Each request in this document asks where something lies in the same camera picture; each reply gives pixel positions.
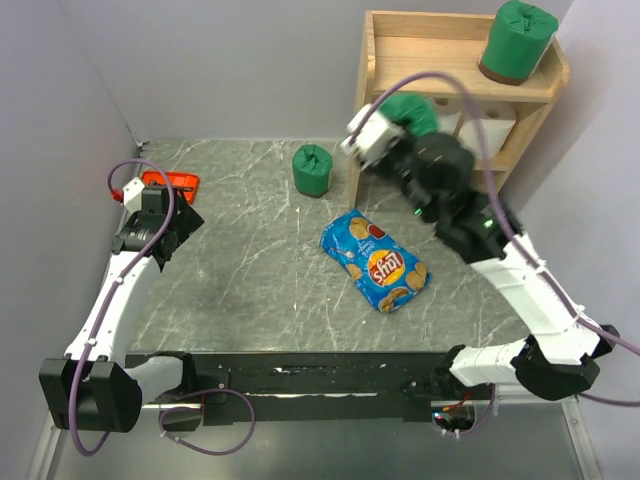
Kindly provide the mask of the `white paper towel roll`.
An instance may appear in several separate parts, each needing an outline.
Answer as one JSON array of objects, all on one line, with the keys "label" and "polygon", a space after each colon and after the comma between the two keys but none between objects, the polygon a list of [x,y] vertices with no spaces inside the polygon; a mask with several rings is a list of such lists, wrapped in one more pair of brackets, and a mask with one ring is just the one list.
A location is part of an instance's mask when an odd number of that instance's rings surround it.
[{"label": "white paper towel roll", "polygon": [[[517,117],[512,106],[503,101],[480,101],[480,123],[484,129],[488,157],[492,158],[499,153]],[[481,159],[480,143],[476,136],[471,117],[466,114],[460,130],[458,140],[468,149],[476,159]]]},{"label": "white paper towel roll", "polygon": [[452,98],[434,98],[433,103],[439,130],[443,133],[455,135],[464,111],[462,101]]}]

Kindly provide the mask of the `green roll back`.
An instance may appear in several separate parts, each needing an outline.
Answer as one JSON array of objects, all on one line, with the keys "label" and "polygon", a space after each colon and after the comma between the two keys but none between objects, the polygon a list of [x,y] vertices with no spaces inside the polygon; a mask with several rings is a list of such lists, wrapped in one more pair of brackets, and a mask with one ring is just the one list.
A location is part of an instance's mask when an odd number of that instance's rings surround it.
[{"label": "green roll back", "polygon": [[320,198],[329,190],[333,168],[332,155],[316,144],[298,148],[292,158],[292,171],[296,189],[303,195]]}]

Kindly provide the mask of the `green paper towel roll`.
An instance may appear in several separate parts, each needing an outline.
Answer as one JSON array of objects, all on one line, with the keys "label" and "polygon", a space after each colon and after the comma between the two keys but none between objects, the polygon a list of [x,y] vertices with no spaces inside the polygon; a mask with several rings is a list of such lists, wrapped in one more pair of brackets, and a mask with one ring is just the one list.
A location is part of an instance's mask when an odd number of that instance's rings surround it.
[{"label": "green paper towel roll", "polygon": [[478,61],[487,78],[521,85],[535,71],[551,44],[559,20],[522,1],[507,1],[497,11]]}]

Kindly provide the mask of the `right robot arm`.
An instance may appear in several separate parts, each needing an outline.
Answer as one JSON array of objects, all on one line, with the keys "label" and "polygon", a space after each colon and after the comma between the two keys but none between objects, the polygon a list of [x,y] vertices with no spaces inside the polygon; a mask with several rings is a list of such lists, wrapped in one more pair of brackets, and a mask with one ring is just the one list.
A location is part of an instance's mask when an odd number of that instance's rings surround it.
[{"label": "right robot arm", "polygon": [[527,326],[528,335],[503,345],[459,345],[446,356],[437,386],[456,399],[481,384],[520,385],[544,400],[555,401],[589,390],[600,368],[597,358],[610,353],[617,330],[592,320],[580,322],[578,308],[565,307],[548,285],[541,260],[523,256],[532,242],[511,212],[514,232],[501,229],[489,198],[471,185],[475,159],[453,136],[405,135],[363,169],[394,184],[433,224],[435,236],[465,264],[483,276]]}]

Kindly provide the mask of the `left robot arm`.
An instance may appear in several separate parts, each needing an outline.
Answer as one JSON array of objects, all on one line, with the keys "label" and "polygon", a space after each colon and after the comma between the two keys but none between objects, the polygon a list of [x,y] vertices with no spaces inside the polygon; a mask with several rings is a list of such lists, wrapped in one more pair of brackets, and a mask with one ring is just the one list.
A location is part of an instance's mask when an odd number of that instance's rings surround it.
[{"label": "left robot arm", "polygon": [[39,381],[56,427],[126,433],[144,405],[163,394],[190,400],[198,389],[191,354],[156,352],[136,367],[125,357],[148,293],[173,253],[203,225],[178,190],[144,187],[115,235],[106,278],[63,357],[48,358]]}]

